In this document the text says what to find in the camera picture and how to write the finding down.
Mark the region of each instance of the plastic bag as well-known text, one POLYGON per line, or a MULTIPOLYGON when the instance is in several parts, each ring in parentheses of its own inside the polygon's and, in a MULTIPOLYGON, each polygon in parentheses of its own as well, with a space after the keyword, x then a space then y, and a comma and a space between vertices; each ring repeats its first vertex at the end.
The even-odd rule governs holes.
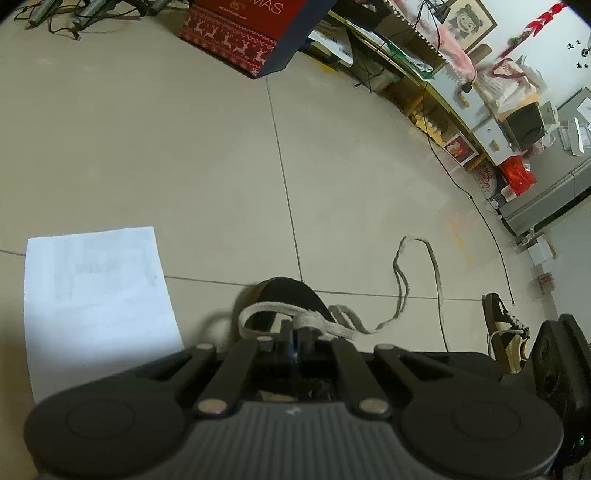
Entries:
POLYGON ((481 68, 478 87, 495 116, 501 120, 517 109, 540 100, 535 85, 511 59, 481 68))
POLYGON ((504 173, 507 182, 517 196, 527 192, 532 185, 535 185, 538 182, 530 169, 526 168, 526 165, 524 165, 523 157, 521 155, 507 158, 501 165, 499 165, 499 168, 504 173))
POLYGON ((546 148, 550 148, 555 141, 556 137, 553 134, 546 134, 531 146, 531 154, 540 155, 546 148))

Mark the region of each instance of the red gift box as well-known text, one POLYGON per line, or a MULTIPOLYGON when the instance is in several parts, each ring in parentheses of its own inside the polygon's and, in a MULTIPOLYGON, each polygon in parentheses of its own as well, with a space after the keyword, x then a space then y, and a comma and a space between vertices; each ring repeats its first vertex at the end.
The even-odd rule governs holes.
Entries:
POLYGON ((180 37, 252 77, 285 68, 336 0, 194 0, 180 37))

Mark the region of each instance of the picture frame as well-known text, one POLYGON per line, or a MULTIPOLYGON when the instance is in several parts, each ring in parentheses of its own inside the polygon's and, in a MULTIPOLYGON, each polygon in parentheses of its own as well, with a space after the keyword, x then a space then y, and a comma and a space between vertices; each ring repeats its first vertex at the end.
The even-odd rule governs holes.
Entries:
POLYGON ((461 132, 454 135, 449 142, 445 144, 443 149, 461 166, 464 166, 471 159, 479 155, 478 151, 461 132))
POLYGON ((466 52, 497 27, 495 19, 480 0, 450 0, 447 6, 450 11, 443 25, 466 52))

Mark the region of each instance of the black cable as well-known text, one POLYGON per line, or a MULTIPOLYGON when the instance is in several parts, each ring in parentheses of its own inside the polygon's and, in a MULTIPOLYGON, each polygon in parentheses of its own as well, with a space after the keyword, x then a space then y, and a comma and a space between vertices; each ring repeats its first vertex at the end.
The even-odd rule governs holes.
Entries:
POLYGON ((78 9, 78 7, 80 6, 81 3, 82 3, 82 0, 78 0, 78 3, 76 5, 63 5, 63 6, 58 7, 56 9, 56 11, 50 13, 50 15, 47 17, 47 31, 51 34, 54 34, 54 35, 59 32, 62 32, 62 31, 68 31, 72 34, 74 40, 80 40, 80 35, 78 35, 77 32, 73 32, 68 27, 62 27, 62 28, 58 28, 57 30, 52 30, 51 23, 53 21, 53 17, 55 17, 56 15, 69 14, 72 12, 76 13, 76 10, 78 9), (71 8, 72 10, 66 10, 66 11, 62 11, 62 12, 57 11, 57 10, 61 10, 62 8, 71 8))
MULTIPOLYGON (((440 48, 441 48, 441 34, 439 33, 439 29, 437 29, 437 56, 439 56, 439 50, 440 50, 440 48)), ((476 80, 476 76, 477 76, 476 67, 474 67, 474 71, 475 71, 474 80, 476 80)), ((428 142, 429 142, 429 148, 431 148, 431 151, 433 152, 433 155, 435 155, 435 158, 437 159, 437 161, 439 162, 439 164, 441 165, 441 167, 443 168, 443 170, 445 171, 445 173, 447 174, 447 176, 449 177, 449 179, 452 181, 452 183, 457 188, 459 188, 462 192, 464 192, 468 196, 468 198, 472 201, 472 203, 474 204, 474 208, 476 209, 476 211, 480 215, 480 218, 482 218, 482 221, 486 225, 486 228, 488 228, 488 231, 490 232, 492 239, 495 241, 496 249, 499 251, 499 256, 501 257, 501 262, 503 263, 503 270, 505 271, 505 278, 507 280, 507 287, 509 288, 509 295, 511 296, 511 304, 513 306, 515 306, 515 299, 513 298, 513 291, 511 290, 511 282, 509 281, 509 274, 507 272, 507 266, 505 264, 505 258, 503 257, 503 253, 501 251, 501 247, 499 246, 499 242, 497 242, 497 240, 496 240, 495 234, 492 233, 492 229, 489 226, 489 224, 486 221, 486 219, 484 218, 484 215, 482 214, 482 212, 478 208, 478 205, 474 201, 474 197, 468 191, 466 191, 465 189, 463 189, 462 187, 460 187, 456 183, 456 181, 453 179, 452 175, 447 171, 447 168, 445 168, 445 165, 443 164, 443 162, 441 161, 441 159, 439 159, 439 156, 437 156, 437 153, 435 152, 435 149, 433 148, 433 144, 431 143, 431 140, 432 139, 431 139, 431 136, 429 135, 428 130, 427 130, 427 117, 425 116, 425 95, 427 93, 427 86, 428 86, 428 82, 425 82, 425 88, 423 89, 423 102, 422 102, 423 103, 423 107, 422 107, 422 111, 423 111, 423 120, 425 122, 425 134, 426 134, 427 139, 428 139, 428 142)))
POLYGON ((34 4, 34 5, 25 5, 24 7, 19 7, 21 9, 21 11, 14 16, 14 21, 15 22, 19 22, 19 21, 23 22, 23 21, 29 20, 31 18, 31 14, 33 13, 33 9, 35 7, 38 7, 39 5, 41 5, 41 2, 34 4), (29 12, 29 16, 26 18, 20 18, 20 16, 23 13, 27 12, 28 10, 31 10, 31 12, 29 12))
MULTIPOLYGON (((421 5, 420 5, 420 7, 419 7, 419 9, 418 9, 417 21, 414 23, 414 25, 411 25, 410 27, 408 27, 408 28, 405 28, 404 30, 402 30, 402 31, 400 31, 400 32, 395 32, 395 33, 393 33, 393 34, 391 34, 391 35, 389 35, 389 36, 385 37, 385 38, 386 38, 386 40, 384 40, 384 42, 383 42, 383 43, 382 43, 382 44, 381 44, 379 47, 375 47, 375 48, 374 48, 374 53, 377 55, 377 54, 378 54, 378 52, 382 50, 382 48, 384 47, 384 45, 387 45, 387 44, 388 44, 388 41, 391 41, 391 40, 392 40, 392 38, 391 38, 391 37, 393 37, 393 36, 395 36, 395 35, 401 35, 401 34, 403 34, 403 33, 407 32, 407 31, 409 31, 409 30, 414 30, 414 29, 417 27, 418 23, 421 21, 421 15, 423 14, 423 8, 424 8, 424 6, 425 6, 425 5, 427 5, 427 3, 428 3, 428 0, 423 0, 423 1, 422 1, 421 5)), ((391 61, 392 61, 392 59, 393 59, 393 58, 394 58, 396 55, 397 55, 397 53, 396 53, 396 52, 392 53, 392 54, 391 54, 391 55, 388 57, 388 60, 387 60, 387 62, 391 62, 391 61)), ((369 93, 372 93, 372 90, 371 90, 371 80, 373 80, 373 79, 374 79, 374 78, 376 78, 376 77, 379 77, 381 74, 383 74, 383 73, 384 73, 384 71, 385 71, 385 70, 386 70, 386 67, 385 67, 385 66, 382 66, 382 70, 380 70, 380 71, 379 71, 378 73, 376 73, 375 75, 373 75, 373 76, 371 76, 371 77, 367 78, 367 79, 366 79, 364 82, 359 82, 359 83, 357 83, 357 84, 353 85, 353 88, 357 88, 358 86, 360 86, 360 85, 365 85, 365 83, 366 83, 366 82, 369 82, 369 87, 368 87, 368 88, 369 88, 369 93)))

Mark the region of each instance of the snack package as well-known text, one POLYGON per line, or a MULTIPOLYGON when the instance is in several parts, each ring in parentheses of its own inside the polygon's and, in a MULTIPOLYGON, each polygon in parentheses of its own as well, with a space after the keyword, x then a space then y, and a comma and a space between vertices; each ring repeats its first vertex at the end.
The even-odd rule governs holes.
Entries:
POLYGON ((534 174, 529 169, 529 164, 526 166, 523 163, 521 155, 507 158, 499 165, 499 168, 517 196, 527 192, 532 185, 537 183, 534 174))
POLYGON ((517 198, 501 169, 490 161, 484 160, 470 173, 495 210, 517 198))

